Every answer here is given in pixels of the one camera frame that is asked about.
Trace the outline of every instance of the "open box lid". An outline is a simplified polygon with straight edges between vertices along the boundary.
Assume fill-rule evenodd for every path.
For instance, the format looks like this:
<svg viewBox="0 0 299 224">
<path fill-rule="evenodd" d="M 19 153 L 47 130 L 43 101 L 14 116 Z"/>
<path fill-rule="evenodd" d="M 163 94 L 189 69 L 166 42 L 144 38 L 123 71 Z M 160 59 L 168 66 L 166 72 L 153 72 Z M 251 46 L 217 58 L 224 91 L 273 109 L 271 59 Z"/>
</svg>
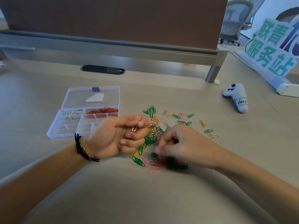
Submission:
<svg viewBox="0 0 299 224">
<path fill-rule="evenodd" d="M 104 93 L 103 101 L 86 102 L 96 93 Z M 118 107 L 119 106 L 119 86 L 97 86 L 97 87 L 72 87 L 69 88 L 61 108 L 83 109 L 84 107 Z"/>
</svg>

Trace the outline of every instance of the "forearm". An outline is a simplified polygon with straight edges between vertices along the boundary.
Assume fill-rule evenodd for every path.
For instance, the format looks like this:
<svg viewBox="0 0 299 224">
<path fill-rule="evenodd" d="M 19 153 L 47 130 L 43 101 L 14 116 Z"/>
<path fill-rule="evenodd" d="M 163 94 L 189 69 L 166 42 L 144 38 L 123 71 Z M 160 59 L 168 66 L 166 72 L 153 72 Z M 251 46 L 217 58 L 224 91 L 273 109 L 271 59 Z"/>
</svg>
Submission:
<svg viewBox="0 0 299 224">
<path fill-rule="evenodd" d="M 75 144 L 41 159 L 13 180 L 0 184 L 0 220 L 16 223 L 40 201 L 63 184 L 88 161 L 77 153 Z"/>
<path fill-rule="evenodd" d="M 281 223 L 299 223 L 299 189 L 228 152 L 216 168 Z"/>
</svg>

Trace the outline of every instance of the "plastic storage box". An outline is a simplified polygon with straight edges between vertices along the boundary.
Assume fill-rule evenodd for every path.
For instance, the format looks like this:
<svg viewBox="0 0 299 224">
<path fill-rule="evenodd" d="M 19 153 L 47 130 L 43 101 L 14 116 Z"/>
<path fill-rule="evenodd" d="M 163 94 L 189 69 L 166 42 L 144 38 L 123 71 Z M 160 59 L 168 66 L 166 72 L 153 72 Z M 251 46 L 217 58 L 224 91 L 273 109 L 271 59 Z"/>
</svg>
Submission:
<svg viewBox="0 0 299 224">
<path fill-rule="evenodd" d="M 86 102 L 86 99 L 93 96 L 95 93 L 104 93 L 103 101 Z M 47 132 L 47 136 L 50 139 L 64 139 L 73 138 L 74 133 L 84 136 L 93 132 L 107 116 L 119 115 L 119 112 L 86 114 L 88 111 L 104 108 L 105 106 L 119 109 L 119 86 L 69 88 L 62 103 L 62 107 L 59 109 Z M 82 113 L 65 115 L 66 112 L 72 113 L 75 110 L 77 113 Z"/>
</svg>

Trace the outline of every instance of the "white vr controller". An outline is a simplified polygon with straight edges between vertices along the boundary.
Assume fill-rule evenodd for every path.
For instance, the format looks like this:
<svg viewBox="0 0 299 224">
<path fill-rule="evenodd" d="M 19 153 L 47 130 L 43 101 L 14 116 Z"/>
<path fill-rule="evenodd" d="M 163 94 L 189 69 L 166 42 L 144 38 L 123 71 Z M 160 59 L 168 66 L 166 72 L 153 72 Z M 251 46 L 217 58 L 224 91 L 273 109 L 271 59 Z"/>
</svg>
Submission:
<svg viewBox="0 0 299 224">
<path fill-rule="evenodd" d="M 226 88 L 222 94 L 227 97 L 232 97 L 240 112 L 245 113 L 248 111 L 247 96 L 242 84 L 232 84 L 230 87 Z"/>
</svg>

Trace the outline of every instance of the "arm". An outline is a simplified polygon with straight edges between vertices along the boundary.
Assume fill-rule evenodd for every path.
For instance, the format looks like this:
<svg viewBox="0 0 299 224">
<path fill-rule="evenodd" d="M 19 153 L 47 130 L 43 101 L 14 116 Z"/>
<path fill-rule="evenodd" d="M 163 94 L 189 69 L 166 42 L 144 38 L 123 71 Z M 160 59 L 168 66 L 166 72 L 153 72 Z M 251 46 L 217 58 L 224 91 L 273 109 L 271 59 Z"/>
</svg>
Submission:
<svg viewBox="0 0 299 224">
<path fill-rule="evenodd" d="M 134 125 L 138 130 L 132 134 Z M 89 157 L 103 159 L 119 152 L 133 153 L 148 134 L 146 116 L 107 117 L 90 136 L 81 138 Z M 16 178 L 0 181 L 1 223 L 17 223 L 32 208 L 89 161 L 77 153 L 75 143 L 31 165 Z"/>
<path fill-rule="evenodd" d="M 281 223 L 299 223 L 299 189 L 217 145 L 183 124 L 164 133 L 156 148 L 163 156 L 187 159 L 224 174 Z"/>
</svg>

